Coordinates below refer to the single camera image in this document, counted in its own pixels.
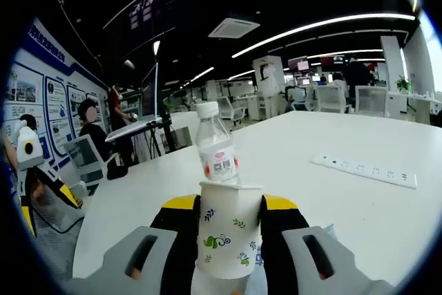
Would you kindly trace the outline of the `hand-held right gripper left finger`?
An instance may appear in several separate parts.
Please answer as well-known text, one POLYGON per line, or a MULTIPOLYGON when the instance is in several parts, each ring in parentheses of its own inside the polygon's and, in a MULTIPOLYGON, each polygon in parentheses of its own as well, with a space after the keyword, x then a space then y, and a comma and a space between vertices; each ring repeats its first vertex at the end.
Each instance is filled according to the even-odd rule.
POLYGON ((68 294, 190 294, 200 195, 164 203, 150 226, 140 226, 106 251, 102 266, 67 283, 68 294))

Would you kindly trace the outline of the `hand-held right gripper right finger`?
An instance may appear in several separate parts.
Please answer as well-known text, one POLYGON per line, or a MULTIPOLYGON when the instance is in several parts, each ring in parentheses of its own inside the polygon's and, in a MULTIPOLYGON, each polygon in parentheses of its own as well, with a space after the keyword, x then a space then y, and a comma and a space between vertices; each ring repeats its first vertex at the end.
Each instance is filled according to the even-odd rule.
POLYGON ((258 212, 268 294, 393 294, 356 267, 354 254, 311 227, 290 200, 264 195, 258 212))

